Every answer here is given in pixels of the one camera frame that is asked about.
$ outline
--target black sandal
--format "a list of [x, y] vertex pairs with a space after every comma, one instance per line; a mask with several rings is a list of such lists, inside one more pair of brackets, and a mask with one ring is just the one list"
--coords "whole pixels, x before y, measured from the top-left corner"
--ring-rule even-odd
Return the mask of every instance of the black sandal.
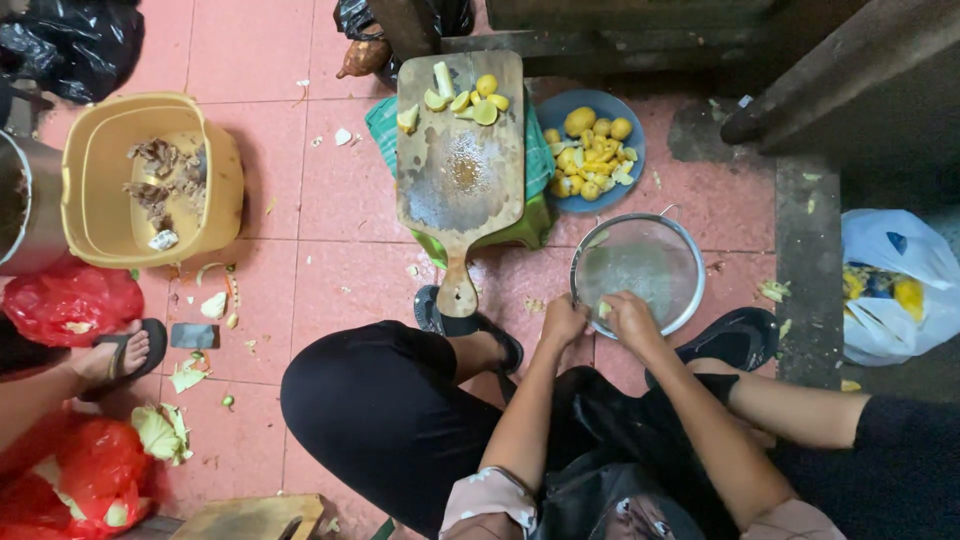
[[[684, 364], [697, 358], [719, 358], [749, 372], [767, 363], [779, 344], [780, 325], [773, 313], [761, 307], [739, 307], [678, 347], [676, 353]], [[648, 388], [659, 385], [649, 370], [644, 378]]]
[[120, 373], [124, 355], [127, 352], [127, 342], [130, 341], [132, 334], [105, 334], [93, 340], [94, 347], [101, 343], [116, 343], [117, 350], [110, 359], [110, 366], [107, 371], [107, 382], [85, 391], [80, 395], [80, 401], [99, 402], [113, 390], [140, 379], [144, 375], [154, 371], [156, 367], [160, 365], [160, 362], [163, 361], [163, 357], [167, 353], [167, 329], [163, 326], [163, 323], [157, 319], [143, 319], [143, 330], [147, 331], [147, 359], [144, 360], [143, 365], [136, 368], [133, 373], [128, 373], [121, 377], [117, 377], [117, 374]]
[[504, 375], [511, 375], [523, 363], [523, 346], [512, 335], [498, 327], [483, 313], [474, 312], [470, 317], [447, 317], [437, 307], [438, 285], [424, 285], [414, 296], [414, 317], [422, 331], [438, 333], [444, 337], [470, 335], [477, 331], [489, 332], [507, 352], [507, 359], [500, 364]]

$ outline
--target metal strainer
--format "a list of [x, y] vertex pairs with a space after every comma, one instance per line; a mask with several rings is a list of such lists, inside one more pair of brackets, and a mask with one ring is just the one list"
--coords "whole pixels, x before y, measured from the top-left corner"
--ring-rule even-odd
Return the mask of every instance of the metal strainer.
[[616, 339], [600, 319], [600, 297], [633, 291], [647, 302], [668, 335], [693, 316], [704, 296], [707, 272], [700, 249], [676, 221], [659, 215], [628, 213], [597, 225], [580, 242], [570, 262], [573, 300], [591, 307], [593, 326]]

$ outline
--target strainer handle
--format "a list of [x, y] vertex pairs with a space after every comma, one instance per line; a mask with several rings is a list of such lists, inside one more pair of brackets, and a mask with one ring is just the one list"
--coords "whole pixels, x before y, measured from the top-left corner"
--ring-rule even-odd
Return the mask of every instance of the strainer handle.
[[663, 211], [660, 213], [660, 216], [663, 216], [663, 215], [666, 214], [670, 209], [672, 209], [672, 208], [674, 208], [674, 207], [677, 208], [677, 217], [674, 219], [674, 221], [676, 221], [677, 223], [680, 223], [680, 213], [684, 210], [680, 205], [670, 205], [669, 207], [663, 209]]

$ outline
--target cutting board handle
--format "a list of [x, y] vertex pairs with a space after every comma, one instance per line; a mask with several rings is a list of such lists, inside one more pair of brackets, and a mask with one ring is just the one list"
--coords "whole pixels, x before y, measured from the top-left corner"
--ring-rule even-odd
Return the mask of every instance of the cutting board handle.
[[437, 293], [437, 308], [447, 317], [469, 317], [477, 310], [477, 291], [467, 271], [467, 250], [446, 252], [446, 275]]

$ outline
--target person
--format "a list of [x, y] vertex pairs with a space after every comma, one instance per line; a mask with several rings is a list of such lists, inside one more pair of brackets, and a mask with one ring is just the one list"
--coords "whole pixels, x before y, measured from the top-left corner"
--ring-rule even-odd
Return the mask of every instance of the person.
[[[134, 320], [119, 335], [101, 335], [89, 350], [0, 382], [0, 457], [41, 419], [73, 398], [99, 401], [153, 371], [166, 354], [166, 329], [156, 319]], [[0, 476], [8, 473], [0, 458]]]
[[[427, 331], [383, 321], [319, 339], [280, 392], [314, 458], [426, 537], [960, 537], [956, 408], [749, 373], [776, 352], [765, 310], [735, 310], [674, 351], [639, 298], [605, 297], [654, 378], [630, 398], [588, 366], [556, 377], [587, 325], [568, 295], [548, 305], [519, 387], [506, 377], [519, 343], [479, 313], [443, 317], [435, 300], [435, 286], [415, 300]], [[506, 410], [457, 387], [484, 371]]]

